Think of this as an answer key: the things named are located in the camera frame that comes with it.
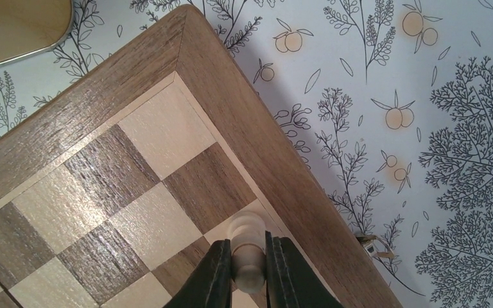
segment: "wooden border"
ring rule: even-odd
[[[0,199],[173,71],[343,305],[401,307],[193,6],[167,14],[1,138]]]

